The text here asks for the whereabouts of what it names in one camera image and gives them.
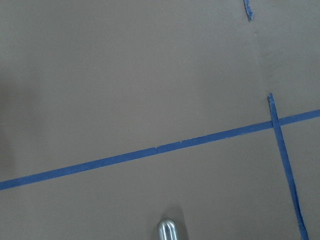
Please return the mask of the steel muddler black tip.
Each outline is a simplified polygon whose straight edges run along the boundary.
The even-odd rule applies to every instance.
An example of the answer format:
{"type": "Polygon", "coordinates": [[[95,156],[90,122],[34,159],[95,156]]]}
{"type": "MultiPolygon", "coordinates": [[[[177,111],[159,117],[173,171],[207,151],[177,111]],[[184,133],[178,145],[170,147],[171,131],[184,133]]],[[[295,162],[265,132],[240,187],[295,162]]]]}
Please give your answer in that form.
{"type": "Polygon", "coordinates": [[[163,218],[157,225],[159,240],[178,240],[178,229],[176,223],[170,218],[163,218]]]}

